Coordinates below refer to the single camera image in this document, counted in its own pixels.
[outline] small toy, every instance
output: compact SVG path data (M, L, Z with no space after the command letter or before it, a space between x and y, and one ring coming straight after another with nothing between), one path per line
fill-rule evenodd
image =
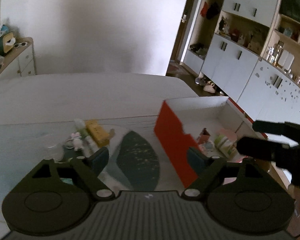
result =
M74 151L77 152L79 150L83 150L83 144L81 140L81 134L79 132L75 132L71 134L71 139L73 141Z

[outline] door frame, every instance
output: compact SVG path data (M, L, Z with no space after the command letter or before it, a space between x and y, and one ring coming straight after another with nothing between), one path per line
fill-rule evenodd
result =
M201 5L201 0L194 0L190 16L188 17L188 20L187 20L188 24L186 25L183 39L181 40L179 47L178 47L177 58L176 58L176 61L178 63L183 62L183 60L186 56L186 52L189 47L189 43L190 43L190 39L191 39L192 32L194 29L194 25L195 25L198 15L199 15L200 5Z

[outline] door handle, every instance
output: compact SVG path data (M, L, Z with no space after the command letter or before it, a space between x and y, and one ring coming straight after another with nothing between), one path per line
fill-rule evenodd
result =
M240 60L240 58L241 58L241 55L242 55L242 51L240 52L240 55L239 55L239 57L238 57L238 60Z

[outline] shoe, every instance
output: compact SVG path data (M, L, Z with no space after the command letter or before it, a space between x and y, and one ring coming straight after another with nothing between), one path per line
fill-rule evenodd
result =
M206 86L203 88L203 90L206 91L206 92L212 93L212 94L215 94L215 93L216 93L216 90L213 88L212 85L206 85Z

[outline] open shelf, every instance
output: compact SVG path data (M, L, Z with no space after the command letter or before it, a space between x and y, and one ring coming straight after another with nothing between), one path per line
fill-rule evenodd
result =
M266 42L266 38L269 33L269 27L264 26L260 23L251 21L247 18L224 12L222 11L220 14L219 22L217 24L217 27L215 29L215 33L219 34L219 23L221 21L222 16L227 19L228 26L229 26L229 33L231 34L235 29L239 31L240 35L243 34L245 37L245 44L242 45L242 47L248 49L248 44L250 43L249 35L253 34L253 41L260 44L260 50L259 51L252 51L258 56L261 55L262 49L264 47L264 44Z
M194 29L192 32L189 45L201 43L204 45L204 48L209 48L216 25L218 23L219 14L214 16L212 19L208 20L206 17L202 17L200 12L205 2L208 4L208 7L210 7L213 3L216 2L221 10L223 1L224 0L202 0L201 1L199 13L197 15L194 24Z

